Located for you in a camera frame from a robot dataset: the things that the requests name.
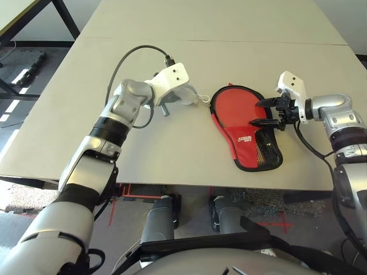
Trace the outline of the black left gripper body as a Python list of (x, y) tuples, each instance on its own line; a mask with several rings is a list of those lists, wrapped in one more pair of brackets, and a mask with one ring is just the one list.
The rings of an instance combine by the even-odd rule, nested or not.
[(163, 96), (163, 98), (161, 99), (160, 101), (160, 108), (163, 112), (163, 115), (164, 116), (169, 116), (170, 113), (169, 113), (169, 110), (166, 106), (167, 103), (175, 103), (175, 102), (178, 102), (180, 101), (180, 98), (175, 94), (174, 91), (171, 91), (169, 92), (168, 94), (166, 94), (165, 96)]

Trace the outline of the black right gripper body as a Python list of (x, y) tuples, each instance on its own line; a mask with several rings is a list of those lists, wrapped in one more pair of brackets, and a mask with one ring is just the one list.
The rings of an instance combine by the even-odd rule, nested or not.
[(286, 125), (294, 124), (299, 120), (299, 110), (295, 105), (295, 100), (287, 95), (278, 97), (275, 109), (280, 118), (278, 129), (281, 131), (285, 130)]

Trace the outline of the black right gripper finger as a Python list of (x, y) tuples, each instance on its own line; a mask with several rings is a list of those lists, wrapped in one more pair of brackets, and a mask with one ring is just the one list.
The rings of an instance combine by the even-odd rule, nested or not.
[(276, 119), (255, 119), (251, 120), (250, 125), (254, 127), (278, 127), (279, 121)]
[(272, 108), (277, 105), (277, 98), (273, 97), (269, 99), (262, 99), (259, 102), (257, 102), (256, 105), (262, 108)]

